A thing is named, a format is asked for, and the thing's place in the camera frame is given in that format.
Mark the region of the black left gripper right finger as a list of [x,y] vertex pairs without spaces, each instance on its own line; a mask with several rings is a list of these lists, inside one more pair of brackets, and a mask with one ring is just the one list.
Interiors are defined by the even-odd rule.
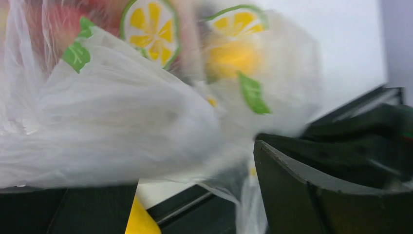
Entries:
[[263,141],[254,145],[271,234],[410,234],[412,191],[351,183],[296,161]]

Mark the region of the clear printed plastic bag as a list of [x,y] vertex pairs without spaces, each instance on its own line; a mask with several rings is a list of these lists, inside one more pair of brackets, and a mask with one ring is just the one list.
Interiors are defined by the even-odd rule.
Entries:
[[3,0],[0,186],[197,183],[268,223],[256,135],[299,137],[319,48],[253,0]]

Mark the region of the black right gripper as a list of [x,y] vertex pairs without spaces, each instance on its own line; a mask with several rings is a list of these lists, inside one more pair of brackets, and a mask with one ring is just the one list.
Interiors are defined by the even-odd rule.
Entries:
[[299,137],[256,137],[330,176],[384,188],[413,178],[413,109],[404,89],[379,88],[311,123]]

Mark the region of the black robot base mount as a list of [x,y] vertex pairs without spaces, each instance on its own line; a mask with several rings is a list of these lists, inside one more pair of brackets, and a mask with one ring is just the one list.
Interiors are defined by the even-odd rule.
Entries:
[[234,234],[235,204],[194,185],[148,209],[163,234]]

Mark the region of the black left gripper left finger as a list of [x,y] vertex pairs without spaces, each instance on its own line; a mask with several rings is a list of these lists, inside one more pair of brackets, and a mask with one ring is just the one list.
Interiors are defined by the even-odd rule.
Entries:
[[0,191],[2,234],[123,234],[137,186]]

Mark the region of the yellow fake banana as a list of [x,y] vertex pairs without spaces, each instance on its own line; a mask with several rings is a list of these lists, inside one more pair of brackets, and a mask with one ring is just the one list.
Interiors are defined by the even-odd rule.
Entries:
[[125,234],[161,234],[161,229],[137,197],[134,198]]

